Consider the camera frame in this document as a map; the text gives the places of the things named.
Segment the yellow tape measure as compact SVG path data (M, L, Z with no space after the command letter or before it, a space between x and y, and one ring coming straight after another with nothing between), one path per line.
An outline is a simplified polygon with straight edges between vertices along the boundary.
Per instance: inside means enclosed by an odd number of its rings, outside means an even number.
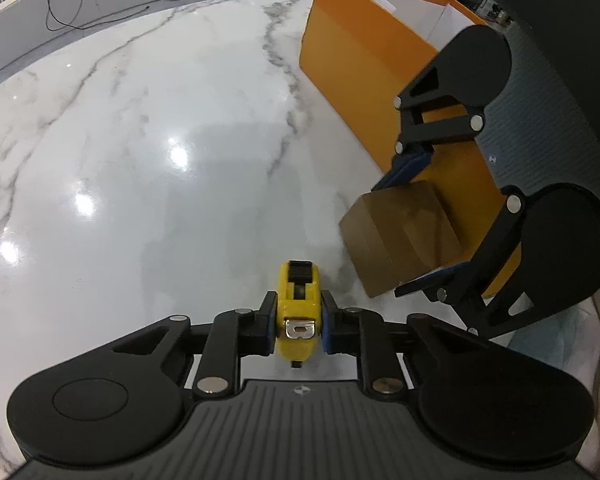
M321 331L320 270L316 264L306 260L283 263L277 287L277 352L298 370L317 348Z

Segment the brown cardboard box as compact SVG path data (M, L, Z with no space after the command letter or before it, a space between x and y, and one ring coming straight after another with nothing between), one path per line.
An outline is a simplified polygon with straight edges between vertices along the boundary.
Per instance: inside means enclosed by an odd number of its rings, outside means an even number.
M462 253L451 222L426 181L361 195L339 227L370 298L443 268Z

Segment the orange storage box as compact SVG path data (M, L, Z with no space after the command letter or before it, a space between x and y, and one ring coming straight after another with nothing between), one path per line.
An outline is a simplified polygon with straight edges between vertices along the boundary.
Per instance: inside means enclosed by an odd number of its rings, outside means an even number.
M503 210L477 143L509 70L506 43L455 0L313 0L300 67L385 175L431 152L433 188L467 262Z

